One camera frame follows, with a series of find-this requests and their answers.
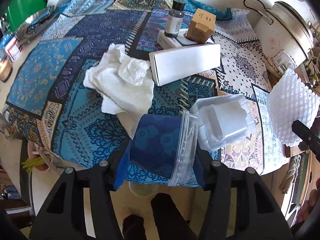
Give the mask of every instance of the brown box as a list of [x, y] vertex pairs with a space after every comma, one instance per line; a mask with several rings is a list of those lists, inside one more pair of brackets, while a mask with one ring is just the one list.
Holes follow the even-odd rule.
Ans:
[[215, 29], [216, 16], [202, 9], [197, 9], [193, 16], [187, 38], [198, 43], [206, 43]]

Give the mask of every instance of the white tissue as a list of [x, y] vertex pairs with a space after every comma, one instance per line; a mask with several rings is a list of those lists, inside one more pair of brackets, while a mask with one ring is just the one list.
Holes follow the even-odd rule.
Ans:
[[147, 69], [150, 68], [150, 62], [132, 57], [126, 57], [120, 62], [118, 75], [129, 84], [141, 86]]
[[149, 67], [148, 61], [126, 55], [123, 44], [111, 44], [83, 80], [85, 87], [102, 96], [101, 111], [116, 114], [131, 138], [152, 104], [154, 82]]

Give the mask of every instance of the white label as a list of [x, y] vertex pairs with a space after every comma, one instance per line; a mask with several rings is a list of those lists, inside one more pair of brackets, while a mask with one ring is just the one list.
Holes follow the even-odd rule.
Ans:
[[11, 55], [11, 57], [13, 58], [13, 60], [15, 60], [19, 54], [20, 54], [20, 50], [18, 49], [17, 44], [13, 44], [12, 47], [9, 49], [9, 53]]
[[291, 68], [294, 70], [297, 67], [294, 60], [283, 49], [273, 57], [272, 61], [281, 74], [284, 74], [287, 68]]
[[177, 18], [171, 15], [168, 15], [167, 22], [165, 23], [164, 31], [166, 33], [178, 34], [181, 28], [183, 18]]

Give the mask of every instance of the dark bottle cap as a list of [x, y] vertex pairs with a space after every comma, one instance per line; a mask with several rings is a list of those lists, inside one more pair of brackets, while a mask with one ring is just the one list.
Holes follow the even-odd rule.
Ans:
[[177, 11], [183, 11], [185, 5], [186, 5], [185, 1], [173, 0], [172, 9]]

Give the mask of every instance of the patterned tablecloth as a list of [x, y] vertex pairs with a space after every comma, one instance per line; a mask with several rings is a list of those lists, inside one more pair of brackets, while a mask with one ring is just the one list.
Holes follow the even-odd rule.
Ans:
[[[262, 49], [245, 10], [215, 8], [185, 0], [182, 28], [197, 8], [216, 14], [212, 38], [221, 44], [221, 66], [154, 88], [150, 114], [179, 115], [198, 98], [243, 93], [257, 131], [212, 152], [230, 168], [254, 167], [259, 174], [283, 165], [283, 148], [272, 132], [266, 109], [271, 90]], [[28, 140], [85, 167], [108, 159], [126, 132], [115, 115], [101, 112], [102, 98], [83, 86], [85, 71], [98, 64], [111, 43], [125, 44], [131, 57], [148, 60], [162, 49], [172, 0], [72, 0], [20, 68], [3, 110], [4, 117]], [[166, 184], [167, 180], [130, 165], [127, 180]], [[192, 175], [187, 186], [197, 186]]]

